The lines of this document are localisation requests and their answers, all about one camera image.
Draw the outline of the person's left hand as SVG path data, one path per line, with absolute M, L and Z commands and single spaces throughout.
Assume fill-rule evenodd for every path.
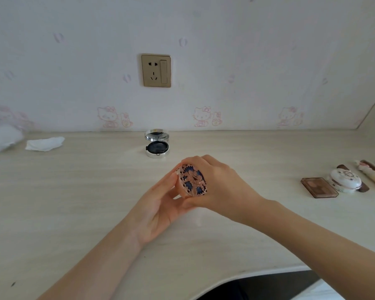
M 158 237 L 180 216 L 194 209 L 183 208 L 185 198 L 180 196 L 174 200 L 155 200 L 155 185 L 145 192 L 122 220 L 128 235 L 140 248 Z

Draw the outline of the person's right hand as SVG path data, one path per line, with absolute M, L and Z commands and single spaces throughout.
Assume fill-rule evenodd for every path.
M 188 157 L 182 163 L 192 164 L 203 174 L 206 194 L 214 195 L 214 212 L 257 230 L 277 218 L 277 202 L 260 196 L 230 166 L 210 155 Z

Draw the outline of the pink and blue ornate compact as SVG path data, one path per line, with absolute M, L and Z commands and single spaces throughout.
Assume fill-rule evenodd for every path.
M 175 188 L 180 197 L 199 197 L 207 193 L 203 174 L 192 164 L 182 164 L 175 173 L 178 177 Z

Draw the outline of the person's right forearm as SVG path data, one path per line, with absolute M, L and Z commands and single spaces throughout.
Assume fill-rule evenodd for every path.
M 259 230 L 287 248 L 345 300 L 375 300 L 375 252 L 290 211 L 261 204 Z

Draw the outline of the person's left forearm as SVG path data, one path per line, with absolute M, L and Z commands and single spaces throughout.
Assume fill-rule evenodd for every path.
M 37 300 L 110 300 L 141 249 L 139 226 L 125 218 Z

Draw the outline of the open silver cushion compact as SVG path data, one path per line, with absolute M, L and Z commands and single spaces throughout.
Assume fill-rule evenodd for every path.
M 145 139 L 150 143 L 145 147 L 145 153 L 153 159 L 164 158 L 170 152 L 170 135 L 163 129 L 152 129 L 145 132 Z

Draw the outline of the brown eyeshadow palette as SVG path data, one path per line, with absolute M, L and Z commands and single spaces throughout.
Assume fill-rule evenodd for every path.
M 314 198 L 336 198 L 339 196 L 339 193 L 322 177 L 305 177 L 300 182 Z

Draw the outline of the crumpled white tissue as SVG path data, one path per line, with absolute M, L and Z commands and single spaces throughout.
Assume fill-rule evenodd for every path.
M 51 137 L 48 139 L 28 140 L 25 150 L 47 152 L 59 148 L 65 141 L 64 137 Z

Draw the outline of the white round floral compact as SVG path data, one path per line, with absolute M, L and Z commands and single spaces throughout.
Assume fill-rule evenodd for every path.
M 342 193 L 354 193 L 362 186 L 362 181 L 358 175 L 343 168 L 330 171 L 326 181 L 334 190 Z

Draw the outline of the brown flat makeup stick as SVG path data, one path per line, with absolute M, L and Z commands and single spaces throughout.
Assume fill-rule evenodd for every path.
M 345 166 L 344 164 L 340 164 L 340 165 L 338 165 L 336 168 L 351 171 L 351 170 L 350 170 L 347 166 Z M 365 193 L 365 192 L 367 192 L 367 191 L 369 191 L 369 190 L 370 190 L 370 188 L 369 188 L 364 182 L 362 182 L 360 188 L 358 188 L 356 191 L 357 191 L 357 192 L 360 192 L 360 193 Z

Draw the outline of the clear plastic bag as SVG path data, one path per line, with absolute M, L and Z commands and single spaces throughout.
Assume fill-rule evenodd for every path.
M 22 141 L 34 129 L 34 122 L 25 113 L 0 105 L 0 152 Z

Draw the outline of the pink and white makeup tube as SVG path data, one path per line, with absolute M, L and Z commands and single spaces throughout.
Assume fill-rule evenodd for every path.
M 372 182 L 375 183 L 375 171 L 373 171 L 368 165 L 355 160 L 354 163 L 359 171 L 364 173 Z

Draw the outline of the gold wall socket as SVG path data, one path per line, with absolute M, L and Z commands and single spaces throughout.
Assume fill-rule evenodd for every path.
M 145 87 L 171 87 L 171 56 L 141 54 L 143 84 Z

